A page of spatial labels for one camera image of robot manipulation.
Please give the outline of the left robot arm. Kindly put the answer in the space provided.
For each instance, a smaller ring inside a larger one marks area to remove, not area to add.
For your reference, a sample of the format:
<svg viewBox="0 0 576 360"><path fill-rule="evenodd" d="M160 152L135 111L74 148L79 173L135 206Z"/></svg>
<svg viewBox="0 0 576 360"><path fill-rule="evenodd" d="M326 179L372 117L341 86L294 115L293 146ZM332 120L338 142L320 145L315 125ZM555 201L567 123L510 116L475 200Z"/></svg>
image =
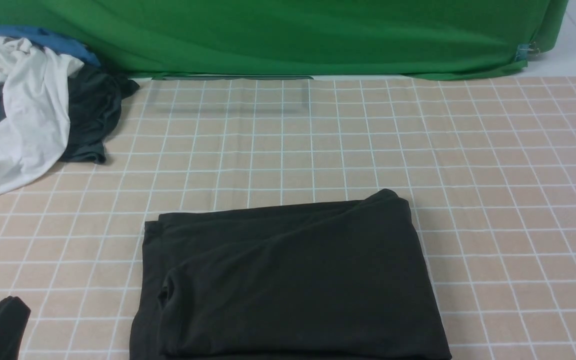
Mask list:
<svg viewBox="0 0 576 360"><path fill-rule="evenodd" d="M30 308L17 296L0 301L0 360L18 360Z"/></svg>

